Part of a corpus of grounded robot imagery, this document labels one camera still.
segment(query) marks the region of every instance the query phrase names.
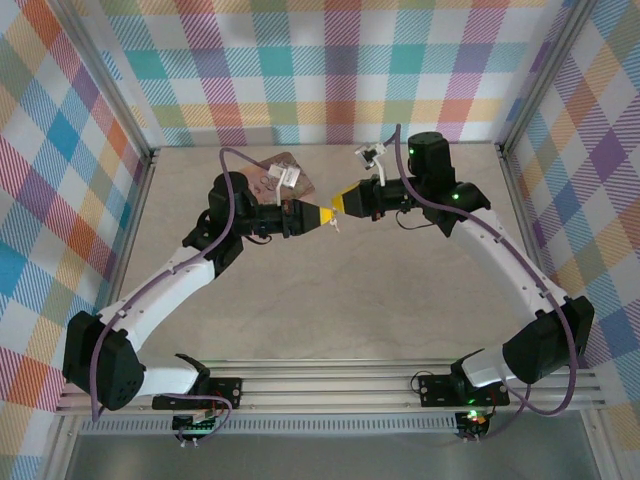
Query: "purple cable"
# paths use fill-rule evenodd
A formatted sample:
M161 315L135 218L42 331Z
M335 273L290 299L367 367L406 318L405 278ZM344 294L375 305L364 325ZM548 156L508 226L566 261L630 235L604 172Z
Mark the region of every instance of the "purple cable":
M389 137L389 140L387 140L386 142L383 143L383 145L385 147L388 147L389 145L391 145L393 143L393 141L396 139L396 133L394 133L393 135L391 135Z
M267 170L267 168L261 165L260 163L256 162L253 158L248 157L242 152L239 152L238 150L235 150L230 147L221 148L220 149L220 165L222 165L222 175L224 176L224 180L227 183L227 193L229 195L229 198L231 199L233 198L233 186L231 185L231 177L229 176L229 170L227 169L227 164L224 161L224 154L226 152L233 153L234 155L237 155L238 157L264 170ZM183 268L197 262L198 260L203 258L207 253L209 253L211 250L213 250L218 245L220 245L222 240L224 240L224 238L229 234L229 231L231 230L231 226L233 225L233 217L235 216L235 213L236 213L235 203L230 201L229 202L229 218L227 219L227 223L224 226L224 229L222 230L222 233L220 234L220 236L216 238L211 245L209 245L207 248L205 248L201 252L198 252L196 255L194 255L190 259L185 260L184 262L176 265L176 267L173 269L173 272L171 270L165 270L161 274L159 274L157 277L154 277L151 280L149 280L148 283L144 284L140 288L140 290L134 293L131 296L131 298L127 300L124 303L124 305L122 305L120 310L118 310L118 313L116 313L114 317L111 320L109 320L109 323L107 323L106 326L102 329L102 332L100 332L100 335L98 336L98 340L96 341L96 344L93 347L93 352L91 353L91 363L89 365L89 395L91 397L91 419L94 422L98 421L98 419L100 418L100 414L104 410L104 407L102 408L98 407L98 385L97 385L96 377L97 377L97 371L98 371L98 359L100 357L100 351L102 350L102 344L104 343L104 339L107 337L107 334L111 331L111 329L118 322L118 320L121 320L124 316L126 316L127 310L129 310L149 290L151 290L153 287L155 287L158 283L160 283L162 280L164 280L168 276L174 275L175 273L179 272ZM125 314L122 316L120 315L121 311L125 312Z
M569 322L567 321L567 317L565 316L564 312L560 308L560 305L558 304L556 299L553 297L553 295L551 295L547 291L547 288L546 288L544 282L538 276L538 274L535 272L535 270L533 268L531 268L529 263L522 256L522 254L520 254L518 249L513 244L511 244L511 242L509 242L509 241L505 240L504 238L502 238L502 235L496 229L494 229L491 225L489 225L487 222L483 221L482 219L476 217L475 215L473 215L471 213L465 212L464 210L461 210L461 209L456 208L456 207L450 207L448 205L441 205L439 203L430 202L429 200L423 198L415 190L415 188L413 188L413 186L409 182L409 179L407 178L406 172L404 171L404 166L402 165L402 151L400 149L400 128L401 128L400 124L397 124L396 125L396 133L394 135L395 136L395 139L394 139L395 140L395 147L396 147L395 148L395 150L396 150L396 163L398 165L398 171L400 172L400 178L402 179L402 183L404 184L404 186L407 189L407 191L411 194L411 196L413 196L416 200L418 200L418 202L420 202L422 205L424 205L424 206L426 206L428 208L433 208L433 209L436 209L436 210L442 210L444 212L455 213L456 215L460 215L462 217L468 218L469 220L471 220L471 221L475 222L476 224L480 225L482 228L484 228L491 235L493 235L493 237L495 239L497 239L500 243L502 243L505 246L505 248L511 253L511 255L514 256L514 258L518 261L518 263L522 266L522 268L524 268L524 270L529 274L529 277L531 277L531 279L533 279L533 281L535 282L537 287L542 292L545 292L546 299L549 301L549 303L551 304L553 309L558 314L558 317L560 318L560 322L562 323L562 329L564 330L565 336L567 338L567 345L569 347L569 385L567 386L567 393L565 394L565 397L562 400L562 402L560 403L560 405L558 405L553 410L542 410L542 409L536 407L535 405L533 405L529 401L528 398L523 397L522 395L520 395L518 392L516 392L514 389L512 389L505 382L505 386L507 387L507 390L509 390L509 393L511 393L512 395L517 397L522 402L522 405L526 406L531 411L533 411L533 412L535 412L535 413L537 413L539 415L544 415L544 416L558 415L559 413L561 413L564 410L566 410L567 407L569 406L569 404L571 403L571 398L573 397L573 393L574 393L575 388L576 388L576 376L577 376L577 369L578 369L578 357L576 355L576 345L575 345L575 342L573 341L573 333L571 332L571 327L569 326Z
M218 397L217 395L189 395L186 393L167 393L164 394L165 397L171 397L171 398L179 398L179 399L184 399L184 400L211 400L212 402L221 402L224 403L225 406L227 407L227 415L224 417L224 420L222 422L220 422L219 425L217 425L213 430L211 430L209 433L207 433L204 437L199 438L198 442L206 442L207 440L209 440L211 437L213 437L213 435L220 430L222 427L224 427L227 422L229 421L229 418L231 417L231 412L233 411L233 405L231 405L231 402L229 400L227 400L224 397ZM178 439L181 442L184 442L185 439L182 436L182 432L184 432L184 428L180 428L180 430L178 430Z

